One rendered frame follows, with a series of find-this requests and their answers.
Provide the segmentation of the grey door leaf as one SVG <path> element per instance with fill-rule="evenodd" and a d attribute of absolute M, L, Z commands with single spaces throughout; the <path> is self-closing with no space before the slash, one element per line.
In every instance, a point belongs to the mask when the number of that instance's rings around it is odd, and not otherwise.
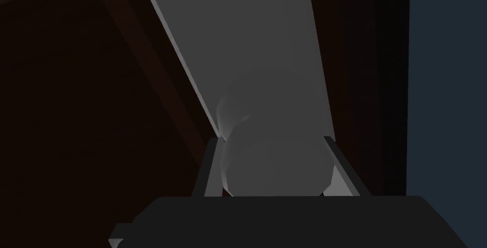
<path fill-rule="evenodd" d="M 150 0 L 217 136 L 216 108 L 238 75 L 259 67 L 296 72 L 334 129 L 311 0 Z"/>

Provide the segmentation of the grey round door knob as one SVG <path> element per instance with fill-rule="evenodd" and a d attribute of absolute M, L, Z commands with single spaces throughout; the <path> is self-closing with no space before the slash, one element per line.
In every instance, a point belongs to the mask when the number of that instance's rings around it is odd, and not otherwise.
<path fill-rule="evenodd" d="M 279 68 L 245 73 L 229 84 L 216 116 L 232 196 L 319 196 L 330 186 L 325 110 L 303 77 Z"/>

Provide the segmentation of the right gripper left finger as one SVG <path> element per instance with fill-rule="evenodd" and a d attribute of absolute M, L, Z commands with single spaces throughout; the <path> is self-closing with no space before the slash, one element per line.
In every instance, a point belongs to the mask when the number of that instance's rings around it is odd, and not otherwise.
<path fill-rule="evenodd" d="M 222 137 L 209 139 L 192 191 L 193 197 L 222 196 L 221 157 L 223 146 L 224 139 Z"/>

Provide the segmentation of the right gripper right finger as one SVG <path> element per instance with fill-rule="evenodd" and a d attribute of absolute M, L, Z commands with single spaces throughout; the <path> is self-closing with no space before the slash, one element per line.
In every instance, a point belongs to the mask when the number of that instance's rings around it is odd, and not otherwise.
<path fill-rule="evenodd" d="M 336 142 L 330 136 L 323 137 L 334 159 L 331 184 L 324 190 L 324 196 L 370 196 L 361 178 L 348 162 Z"/>

